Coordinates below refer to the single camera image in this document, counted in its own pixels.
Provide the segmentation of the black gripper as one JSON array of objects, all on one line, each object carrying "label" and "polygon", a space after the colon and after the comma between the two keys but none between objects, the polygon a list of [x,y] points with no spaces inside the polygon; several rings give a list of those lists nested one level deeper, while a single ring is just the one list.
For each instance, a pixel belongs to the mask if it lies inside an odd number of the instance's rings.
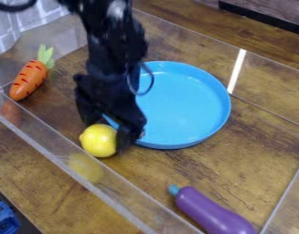
[{"label": "black gripper", "polygon": [[147,118],[140,111],[131,90],[139,88],[140,64],[123,69],[102,71],[86,63],[87,74],[74,76],[79,116],[87,126],[98,123],[107,113],[122,122],[116,134],[118,153],[122,154],[142,137]]}]

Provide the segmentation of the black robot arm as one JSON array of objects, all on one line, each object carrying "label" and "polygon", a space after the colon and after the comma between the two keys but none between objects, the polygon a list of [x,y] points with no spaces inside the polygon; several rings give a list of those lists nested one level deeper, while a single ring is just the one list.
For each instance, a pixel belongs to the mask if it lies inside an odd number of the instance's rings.
[{"label": "black robot arm", "polygon": [[107,114],[119,122],[116,150],[122,153],[142,137],[147,118],[135,102],[142,59],[148,42],[132,16],[131,0],[58,0],[79,16],[87,32],[84,74],[74,76],[79,116],[86,125]]}]

